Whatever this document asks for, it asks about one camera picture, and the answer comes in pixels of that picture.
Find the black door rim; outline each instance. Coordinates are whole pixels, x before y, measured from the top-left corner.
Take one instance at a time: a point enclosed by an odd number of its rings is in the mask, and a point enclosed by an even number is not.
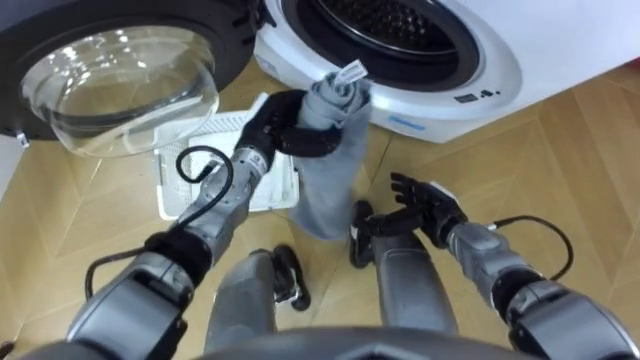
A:
[[[449,9],[435,1],[393,0],[409,6],[437,25],[455,46],[455,54],[429,55],[393,51],[376,46],[340,29],[318,3],[319,0],[282,0],[287,22],[297,36],[323,58],[338,67],[360,59],[370,78],[392,88],[441,92],[464,85],[480,64],[477,42],[467,27]]]

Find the floor tile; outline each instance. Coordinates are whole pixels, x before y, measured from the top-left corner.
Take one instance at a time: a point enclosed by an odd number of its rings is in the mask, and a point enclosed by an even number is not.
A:
[[[16,174],[0,203],[0,264],[13,293],[14,315],[21,321],[35,301],[35,285],[50,262],[26,196],[22,174]]]
[[[25,185],[50,256],[55,256],[80,204],[66,150],[55,142],[34,142],[22,157],[16,173]]]
[[[573,93],[567,91],[547,100],[540,124],[580,216],[596,239],[594,246],[607,276],[613,281],[633,227]]]

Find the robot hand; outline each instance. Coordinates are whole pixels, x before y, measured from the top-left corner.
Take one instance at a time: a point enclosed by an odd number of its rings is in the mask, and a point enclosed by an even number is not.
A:
[[[436,182],[424,183],[399,173],[391,173],[391,189],[404,208],[366,221],[364,229],[373,236],[394,236],[422,230],[439,249],[447,248],[451,229],[468,218],[455,196]]]
[[[420,230],[439,249],[447,248],[447,236],[454,226],[467,222],[456,198],[436,182],[423,183],[402,174],[391,174],[396,201],[419,217]]]

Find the clothing tag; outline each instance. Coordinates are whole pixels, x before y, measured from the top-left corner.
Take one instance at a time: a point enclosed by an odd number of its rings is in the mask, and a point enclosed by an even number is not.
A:
[[[364,79],[369,72],[364,67],[360,60],[356,60],[351,64],[342,68],[336,74],[336,78],[333,80],[334,85],[346,85],[354,83],[360,79]]]

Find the black cable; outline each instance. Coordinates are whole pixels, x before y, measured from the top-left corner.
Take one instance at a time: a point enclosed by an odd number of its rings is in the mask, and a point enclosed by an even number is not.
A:
[[[105,257],[101,257],[96,261],[92,262],[87,268],[87,274],[84,277],[84,296],[87,300],[89,300],[93,296],[93,274],[96,272],[100,266],[112,263],[114,261],[120,261],[124,259],[128,259],[130,257],[138,256],[144,252],[144,247],[136,248],[133,250],[123,251],[117,254],[108,255]]]
[[[187,216],[184,220],[180,221],[178,224],[173,226],[169,231],[184,229],[184,227],[189,225],[191,222],[193,222],[194,220],[196,220],[197,218],[205,214],[207,211],[211,210],[227,194],[227,192],[231,188],[231,185],[233,184],[233,164],[231,163],[231,160],[229,159],[229,157],[227,157],[227,155],[225,155],[222,151],[210,146],[205,146],[205,145],[198,145],[198,146],[187,148],[183,150],[176,158],[176,170],[178,171],[178,175],[184,181],[190,184],[200,183],[214,170],[214,167],[212,165],[207,164],[207,166],[204,167],[204,169],[200,172],[200,174],[195,179],[192,179],[189,176],[187,176],[184,169],[182,168],[182,162],[187,156],[198,151],[207,151],[214,155],[217,155],[220,159],[222,159],[222,162],[227,168],[227,179],[224,185],[222,186],[222,189],[218,193],[218,195],[216,195],[211,201],[209,201],[207,205],[203,206],[201,209],[198,209],[198,211],[194,212],[193,214]],[[93,275],[95,274],[96,270],[100,266],[112,263],[114,261],[120,261],[120,260],[128,259],[134,256],[138,256],[142,254],[144,251],[145,251],[145,248],[140,247],[137,249],[132,249],[132,250],[124,251],[121,253],[105,256],[92,262],[91,265],[89,265],[89,268],[87,269],[87,273],[84,278],[84,295],[86,299],[89,300],[93,296]]]
[[[231,163],[231,159],[229,159],[229,157],[225,155],[222,151],[206,145],[198,145],[198,146],[187,148],[183,150],[180,153],[180,155],[178,155],[178,157],[176,158],[176,169],[178,170],[178,175],[180,175],[182,179],[192,184],[196,180],[200,180],[198,182],[201,182],[202,180],[204,180],[204,178],[207,177],[207,175],[209,175],[213,171],[213,167],[211,167],[210,165],[207,165],[202,170],[202,172],[200,172],[200,175],[198,175],[195,179],[191,179],[185,174],[184,170],[182,169],[182,161],[188,155],[198,151],[207,151],[214,155],[217,155],[220,159],[222,159],[224,166],[227,168],[227,179],[224,185],[222,186],[222,189],[218,193],[218,195],[216,195],[211,201],[209,201],[207,205],[203,206],[202,208],[198,209],[198,211],[194,212],[193,214],[187,216],[185,219],[180,221],[171,230],[184,229],[187,225],[192,223],[194,220],[196,220],[200,216],[204,215],[207,211],[213,209],[213,207],[216,206],[218,202],[220,202],[220,200],[227,194],[227,192],[231,188],[231,185],[233,184],[233,164]]]
[[[565,248],[567,249],[567,261],[565,262],[564,266],[555,275],[549,278],[550,280],[553,280],[553,281],[560,280],[564,275],[567,274],[567,272],[569,272],[569,270],[571,269],[571,266],[573,266],[573,259],[574,259],[573,245],[571,245],[571,240],[569,240],[569,237],[562,230],[560,230],[560,228],[557,227],[556,225],[548,222],[545,219],[541,219],[539,217],[531,216],[531,215],[514,216],[514,217],[495,221],[493,224],[496,226],[496,229],[499,229],[501,227],[505,227],[507,225],[513,224],[514,222],[518,222],[518,221],[533,221],[538,224],[542,224],[548,227],[549,229],[553,230],[556,234],[558,234],[558,236],[560,236],[560,239],[562,240]]]

